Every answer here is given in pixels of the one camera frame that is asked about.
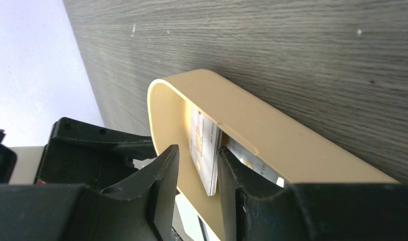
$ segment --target wood grain surface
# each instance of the wood grain surface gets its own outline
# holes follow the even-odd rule
[[[408,183],[408,0],[64,2],[108,128],[149,135],[150,82],[210,69]]]

